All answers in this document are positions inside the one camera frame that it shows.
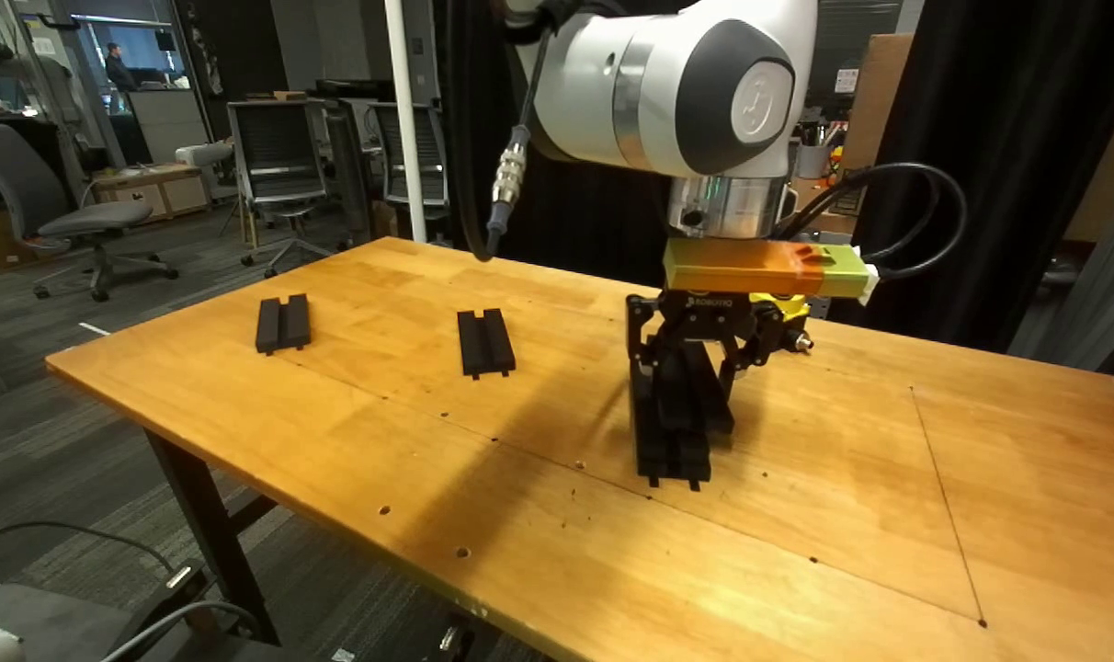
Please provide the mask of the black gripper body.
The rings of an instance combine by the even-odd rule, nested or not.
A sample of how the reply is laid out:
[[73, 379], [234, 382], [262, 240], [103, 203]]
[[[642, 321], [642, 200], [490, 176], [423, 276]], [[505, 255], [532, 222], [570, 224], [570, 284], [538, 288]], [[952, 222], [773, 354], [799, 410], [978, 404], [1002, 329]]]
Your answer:
[[662, 365], [686, 341], [716, 341], [725, 360], [716, 374], [733, 382], [741, 369], [760, 369], [787, 345], [787, 321], [774, 304], [749, 294], [686, 294], [625, 296], [625, 350], [638, 369]]

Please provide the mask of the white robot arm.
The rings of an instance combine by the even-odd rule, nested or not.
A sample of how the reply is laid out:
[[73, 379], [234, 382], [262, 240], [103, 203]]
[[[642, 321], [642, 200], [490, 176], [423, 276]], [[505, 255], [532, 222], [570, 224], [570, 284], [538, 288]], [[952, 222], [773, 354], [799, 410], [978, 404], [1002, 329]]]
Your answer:
[[675, 181], [774, 189], [799, 124], [815, 0], [690, 0], [674, 14], [591, 14], [582, 0], [506, 11], [523, 105], [500, 154], [485, 240], [523, 200], [526, 148]]

